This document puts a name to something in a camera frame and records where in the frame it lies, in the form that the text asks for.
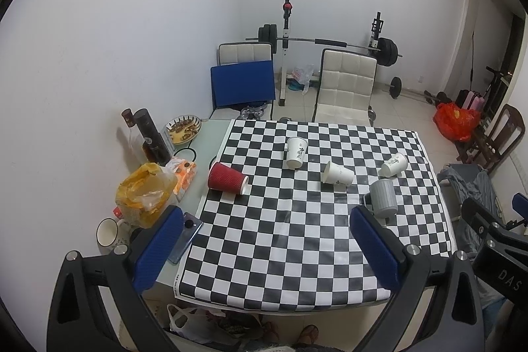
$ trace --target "plate of food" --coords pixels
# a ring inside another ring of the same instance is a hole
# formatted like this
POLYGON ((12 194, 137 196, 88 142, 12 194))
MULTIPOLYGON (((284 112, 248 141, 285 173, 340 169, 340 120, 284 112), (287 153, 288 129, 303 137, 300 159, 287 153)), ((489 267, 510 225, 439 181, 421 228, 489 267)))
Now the plate of food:
POLYGON ((200 131, 202 121, 194 115, 181 115, 169 121, 165 126, 171 141, 175 145, 192 141, 200 131))

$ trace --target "blue gripper pad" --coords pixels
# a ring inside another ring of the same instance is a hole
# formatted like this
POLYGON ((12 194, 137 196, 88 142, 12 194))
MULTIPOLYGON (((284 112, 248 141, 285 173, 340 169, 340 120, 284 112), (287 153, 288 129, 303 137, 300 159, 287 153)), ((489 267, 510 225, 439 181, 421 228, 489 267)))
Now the blue gripper pad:
MULTIPOLYGON (((373 222, 377 223, 372 215, 371 217, 373 222)), ((381 286, 392 292, 400 289, 399 263, 389 250, 384 238, 367 220, 359 206, 350 212, 350 232, 356 239, 381 286)))
POLYGON ((521 215, 523 219, 528 219, 528 198, 518 192, 511 200, 513 210, 521 215))
POLYGON ((175 207, 137 259, 133 286, 138 294, 152 288, 156 282, 159 272, 182 234, 183 223, 183 212, 179 207, 175 207))

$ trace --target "foot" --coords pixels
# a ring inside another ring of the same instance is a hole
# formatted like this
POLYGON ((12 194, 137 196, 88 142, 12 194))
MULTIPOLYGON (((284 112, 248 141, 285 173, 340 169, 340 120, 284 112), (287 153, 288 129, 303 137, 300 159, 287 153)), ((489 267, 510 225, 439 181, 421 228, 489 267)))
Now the foot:
POLYGON ((315 325, 308 325, 304 327, 303 331, 299 334, 297 343, 303 345, 313 345, 319 337, 319 329, 315 325))
POLYGON ((264 330, 264 334, 262 335, 262 340, 267 343, 280 343, 280 338, 278 334, 278 327, 277 324, 268 321, 263 326, 262 329, 264 330))

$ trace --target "red plastic bag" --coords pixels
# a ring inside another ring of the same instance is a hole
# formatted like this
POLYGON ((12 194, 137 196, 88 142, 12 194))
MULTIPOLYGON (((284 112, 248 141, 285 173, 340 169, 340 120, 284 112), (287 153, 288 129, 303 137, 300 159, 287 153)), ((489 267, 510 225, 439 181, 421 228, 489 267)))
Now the red plastic bag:
POLYGON ((468 142, 479 125, 480 112, 459 108, 455 103, 440 103, 433 121, 446 139, 468 142))

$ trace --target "doorway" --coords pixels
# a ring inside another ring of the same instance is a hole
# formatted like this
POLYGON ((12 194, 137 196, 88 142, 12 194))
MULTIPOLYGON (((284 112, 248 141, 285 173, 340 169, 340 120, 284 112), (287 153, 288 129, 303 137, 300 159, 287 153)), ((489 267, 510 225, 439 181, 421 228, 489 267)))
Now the doorway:
POLYGON ((471 90, 486 100, 489 123, 508 91, 521 51, 525 12, 519 0, 466 0, 460 46, 445 93, 456 100, 471 90))

